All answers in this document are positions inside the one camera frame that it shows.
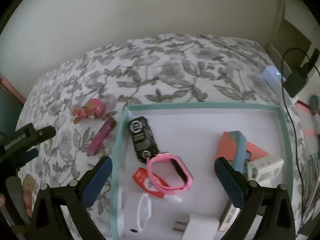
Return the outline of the person's left hand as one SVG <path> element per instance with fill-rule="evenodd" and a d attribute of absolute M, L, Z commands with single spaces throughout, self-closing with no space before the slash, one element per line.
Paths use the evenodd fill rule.
<path fill-rule="evenodd" d="M 5 181 L 5 189 L 9 196 L 5 203 L 11 199 L 20 217 L 26 222 L 32 217 L 32 199 L 36 181 L 31 174 L 26 174 L 24 180 L 19 177 L 9 177 Z"/>

